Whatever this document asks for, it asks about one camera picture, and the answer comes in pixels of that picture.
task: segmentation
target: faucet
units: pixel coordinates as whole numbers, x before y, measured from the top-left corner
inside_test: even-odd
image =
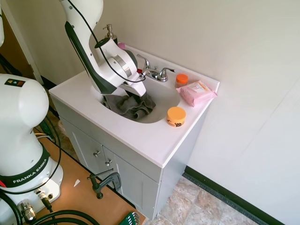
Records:
[[[146,59],[145,57],[141,56],[140,54],[137,54],[136,56],[145,60],[145,65],[144,65],[143,70],[144,70],[144,69],[150,69],[150,68],[151,68],[150,62],[149,62],[148,59]]]
[[[175,73],[176,70],[175,69],[171,69],[171,68],[163,68],[160,73],[159,73],[159,76],[157,77],[157,80],[161,81],[161,82],[166,82],[168,80],[168,76],[167,76],[167,72],[166,70],[170,70],[171,72]]]
[[[166,70],[170,70],[171,72],[175,73],[175,69],[171,69],[171,68],[163,68],[160,72],[157,71],[157,67],[155,67],[154,69],[151,68],[150,66],[150,62],[148,59],[146,59],[145,57],[141,56],[140,54],[137,54],[137,57],[142,58],[145,60],[145,65],[142,71],[142,75],[143,76],[148,76],[154,80],[160,81],[160,82],[166,82],[168,80],[168,76],[167,76],[167,72]]]

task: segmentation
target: faucet handle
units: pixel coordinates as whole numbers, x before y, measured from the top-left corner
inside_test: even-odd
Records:
[[[151,68],[150,62],[149,62],[148,59],[146,59],[145,57],[143,57],[143,56],[140,55],[140,54],[137,54],[136,56],[145,60],[144,69],[150,69],[150,68]]]
[[[176,72],[175,69],[171,69],[171,68],[165,67],[165,68],[163,68],[163,69],[160,71],[160,73],[159,73],[160,78],[166,78],[166,77],[167,77],[167,72],[166,72],[166,70],[170,70],[170,71],[173,72],[173,73]]]

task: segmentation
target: beige floor tile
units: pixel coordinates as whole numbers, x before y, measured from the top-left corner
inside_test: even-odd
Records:
[[[169,220],[162,216],[156,217],[154,220],[147,220],[143,225],[173,225]]]
[[[200,190],[195,201],[195,205],[219,219],[221,218],[223,208],[226,206],[224,202],[204,191],[203,189]]]
[[[219,222],[219,217],[194,205],[183,225],[218,225]]]
[[[239,213],[229,205],[226,205],[223,209],[219,225],[257,225],[257,223]]]
[[[160,215],[174,225],[181,225],[185,221],[192,205],[190,200],[174,191]]]
[[[181,177],[175,187],[175,191],[191,202],[194,202],[200,192],[200,187],[188,179]]]

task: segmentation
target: soap dispenser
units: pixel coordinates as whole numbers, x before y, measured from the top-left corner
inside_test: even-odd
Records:
[[[112,24],[107,24],[106,27],[104,27],[103,29],[107,28],[108,33],[105,36],[106,38],[111,38],[116,44],[118,44],[118,37],[117,35],[113,34],[113,25]]]

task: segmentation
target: label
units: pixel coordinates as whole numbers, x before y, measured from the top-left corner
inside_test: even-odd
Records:
[[[43,154],[39,159],[39,161],[31,169],[14,176],[0,175],[0,187],[15,188],[37,177],[47,165],[50,157],[50,154],[47,152],[45,147],[43,145],[42,147],[43,147]]]
[[[9,85],[9,86],[15,86],[15,87],[23,87],[23,85],[25,84],[26,81],[20,81],[20,80],[15,80],[15,79],[8,79],[5,82],[5,85]]]
[[[188,85],[188,87],[198,93],[209,91],[204,83],[197,81]]]

